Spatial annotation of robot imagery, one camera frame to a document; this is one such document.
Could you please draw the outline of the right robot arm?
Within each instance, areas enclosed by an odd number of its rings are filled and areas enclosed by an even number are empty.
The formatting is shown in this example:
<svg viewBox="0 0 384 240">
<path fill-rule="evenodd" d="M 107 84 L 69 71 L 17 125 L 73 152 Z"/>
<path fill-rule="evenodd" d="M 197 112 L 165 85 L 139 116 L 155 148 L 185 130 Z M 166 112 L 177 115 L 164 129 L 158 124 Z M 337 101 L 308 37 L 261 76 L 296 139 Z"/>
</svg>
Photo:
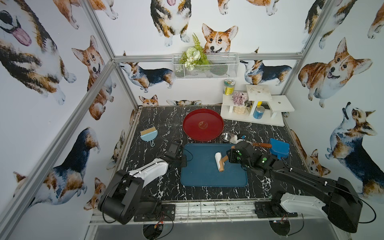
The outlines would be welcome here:
<svg viewBox="0 0 384 240">
<path fill-rule="evenodd" d="M 240 141 L 228 150 L 226 157 L 217 160 L 218 168 L 223 171 L 225 162 L 229 161 L 260 177 L 288 183 L 306 195 L 278 194 L 277 202 L 285 212 L 326 217 L 345 232 L 357 232 L 363 201 L 348 180 L 332 180 L 293 168 L 284 161 L 286 153 L 270 152 L 270 155 L 259 153 L 253 144 Z"/>
</svg>

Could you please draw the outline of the wooden double roller pin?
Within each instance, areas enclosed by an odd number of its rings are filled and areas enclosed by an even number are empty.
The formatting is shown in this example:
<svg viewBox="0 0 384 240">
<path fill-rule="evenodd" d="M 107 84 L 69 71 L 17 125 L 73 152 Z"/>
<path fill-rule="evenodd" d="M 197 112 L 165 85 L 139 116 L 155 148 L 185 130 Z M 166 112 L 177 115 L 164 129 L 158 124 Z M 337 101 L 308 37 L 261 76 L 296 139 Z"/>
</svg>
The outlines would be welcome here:
<svg viewBox="0 0 384 240">
<path fill-rule="evenodd" d="M 233 150 L 235 146 L 232 146 L 230 150 L 227 151 L 226 155 L 220 160 L 220 166 L 217 165 L 218 171 L 223 172 L 225 170 L 225 162 L 229 161 L 232 158 Z"/>
</svg>

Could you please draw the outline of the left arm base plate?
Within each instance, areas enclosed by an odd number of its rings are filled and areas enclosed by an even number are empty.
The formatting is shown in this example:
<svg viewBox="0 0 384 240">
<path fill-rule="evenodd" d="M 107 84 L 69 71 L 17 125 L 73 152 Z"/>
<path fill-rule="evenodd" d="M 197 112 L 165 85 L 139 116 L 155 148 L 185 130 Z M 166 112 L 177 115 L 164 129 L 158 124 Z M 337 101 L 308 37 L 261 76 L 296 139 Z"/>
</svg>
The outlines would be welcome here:
<svg viewBox="0 0 384 240">
<path fill-rule="evenodd" d="M 174 221 L 175 213 L 175 204 L 140 203 L 134 215 L 134 222 Z"/>
</svg>

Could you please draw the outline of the round metal cutter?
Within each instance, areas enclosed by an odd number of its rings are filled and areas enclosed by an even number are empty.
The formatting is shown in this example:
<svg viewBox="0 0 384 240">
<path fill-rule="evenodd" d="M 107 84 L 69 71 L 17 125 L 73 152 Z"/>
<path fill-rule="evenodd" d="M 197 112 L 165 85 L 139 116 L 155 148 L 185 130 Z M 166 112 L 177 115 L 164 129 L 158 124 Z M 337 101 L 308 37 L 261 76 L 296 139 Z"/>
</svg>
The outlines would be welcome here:
<svg viewBox="0 0 384 240">
<path fill-rule="evenodd" d="M 231 141 L 232 135 L 230 133 L 222 133 L 221 140 L 224 143 L 229 143 Z"/>
</svg>

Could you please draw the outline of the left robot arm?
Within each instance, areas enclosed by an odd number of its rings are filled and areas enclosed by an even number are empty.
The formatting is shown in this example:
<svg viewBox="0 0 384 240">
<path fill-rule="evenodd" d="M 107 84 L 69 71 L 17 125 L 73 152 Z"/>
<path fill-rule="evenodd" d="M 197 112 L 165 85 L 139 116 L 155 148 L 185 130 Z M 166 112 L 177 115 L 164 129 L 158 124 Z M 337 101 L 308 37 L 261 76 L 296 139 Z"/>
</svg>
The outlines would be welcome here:
<svg viewBox="0 0 384 240">
<path fill-rule="evenodd" d="M 165 212 L 161 201 L 154 197 L 144 197 L 143 188 L 157 178 L 165 175 L 169 165 L 176 168 L 187 166 L 187 157 L 183 154 L 184 146 L 173 142 L 169 149 L 152 162 L 136 170 L 119 170 L 98 203 L 102 216 L 109 216 L 112 223 L 127 224 L 134 217 L 137 221 L 163 221 Z"/>
</svg>

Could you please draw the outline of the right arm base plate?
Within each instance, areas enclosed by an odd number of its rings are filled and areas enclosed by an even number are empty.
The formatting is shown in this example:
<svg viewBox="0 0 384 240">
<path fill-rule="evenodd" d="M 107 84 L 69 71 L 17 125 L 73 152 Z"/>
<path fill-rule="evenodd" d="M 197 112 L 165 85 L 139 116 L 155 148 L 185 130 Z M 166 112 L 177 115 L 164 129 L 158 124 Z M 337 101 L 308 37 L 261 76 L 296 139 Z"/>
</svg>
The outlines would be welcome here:
<svg viewBox="0 0 384 240">
<path fill-rule="evenodd" d="M 255 214 L 259 219 L 297 217 L 297 213 L 286 212 L 279 204 L 272 202 L 255 202 Z"/>
</svg>

